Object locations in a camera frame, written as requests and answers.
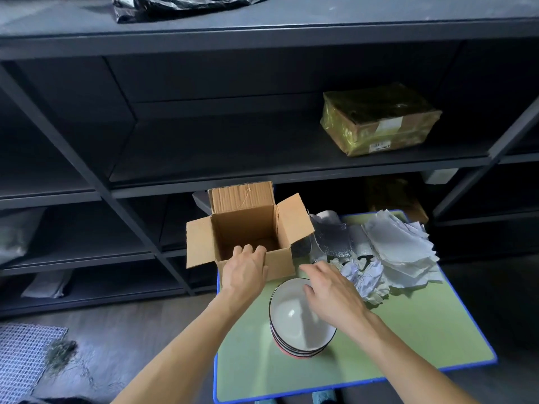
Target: stack of bowls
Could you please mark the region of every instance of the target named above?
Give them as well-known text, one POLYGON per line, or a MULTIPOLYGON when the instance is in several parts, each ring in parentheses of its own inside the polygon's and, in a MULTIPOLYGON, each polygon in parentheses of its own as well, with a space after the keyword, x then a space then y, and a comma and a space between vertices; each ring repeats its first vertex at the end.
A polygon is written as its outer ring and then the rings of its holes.
POLYGON ((310 309, 303 285, 310 285, 310 280, 289 279, 277 286, 269 299, 273 339, 283 353, 299 359, 320 353, 336 332, 310 309))

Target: table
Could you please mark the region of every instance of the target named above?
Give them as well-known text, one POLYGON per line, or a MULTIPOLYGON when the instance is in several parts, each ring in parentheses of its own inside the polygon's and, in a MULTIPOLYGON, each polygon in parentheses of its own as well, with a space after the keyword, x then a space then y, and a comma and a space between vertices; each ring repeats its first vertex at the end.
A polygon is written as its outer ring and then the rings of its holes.
MULTIPOLYGON (((393 213, 406 219, 402 212, 393 213)), ((362 224, 372 214, 342 219, 362 224)), ((306 262, 307 258, 294 260, 296 267, 306 262)), ((305 276, 299 270, 296 274, 305 276)), ((263 400, 385 380, 367 355, 339 331, 322 353, 310 359, 295 359, 279 350, 270 333, 268 303, 273 290, 286 279, 266 283, 220 346, 214 361, 215 403, 263 400)), ((442 371, 497 362, 492 347, 447 279, 389 295, 374 312, 442 371)))

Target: wooden floor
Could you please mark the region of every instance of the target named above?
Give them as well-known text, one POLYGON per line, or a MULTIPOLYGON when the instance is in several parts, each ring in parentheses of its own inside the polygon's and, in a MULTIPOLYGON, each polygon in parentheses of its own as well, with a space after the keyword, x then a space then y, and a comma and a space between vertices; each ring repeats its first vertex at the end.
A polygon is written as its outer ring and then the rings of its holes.
MULTIPOLYGON (((483 403, 539 403, 539 256, 443 268, 499 357, 497 365, 449 376, 483 403)), ((13 319, 68 327, 68 338, 79 345, 71 364, 57 376, 45 375, 35 395, 83 395, 110 402, 212 298, 181 297, 13 319)), ((344 389, 342 398, 348 404, 401 402, 387 382, 344 389)), ((213 402, 211 372, 197 402, 213 402)), ((284 402, 307 404, 311 399, 298 395, 284 402)))

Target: hand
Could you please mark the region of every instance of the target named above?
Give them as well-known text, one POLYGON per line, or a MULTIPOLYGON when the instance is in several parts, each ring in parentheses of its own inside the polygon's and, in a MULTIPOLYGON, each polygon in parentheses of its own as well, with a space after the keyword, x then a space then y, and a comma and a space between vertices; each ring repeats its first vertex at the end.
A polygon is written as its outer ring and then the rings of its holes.
POLYGON ((221 293, 231 299, 235 309, 246 310, 262 292, 268 276, 264 257, 266 248, 261 245, 255 252, 251 245, 234 247, 232 258, 223 267, 221 293))
POLYGON ((310 279, 311 286, 304 285, 303 290, 313 312, 355 338, 358 322, 374 314, 367 309, 354 285, 327 262, 300 265, 300 269, 310 279))

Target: black plastic bag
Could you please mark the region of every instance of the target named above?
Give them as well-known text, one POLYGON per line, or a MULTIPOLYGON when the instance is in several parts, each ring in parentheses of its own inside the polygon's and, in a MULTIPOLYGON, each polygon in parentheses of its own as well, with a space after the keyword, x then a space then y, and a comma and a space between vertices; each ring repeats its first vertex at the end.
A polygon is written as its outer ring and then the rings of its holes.
POLYGON ((231 10, 262 0, 112 0, 116 22, 149 22, 231 10))

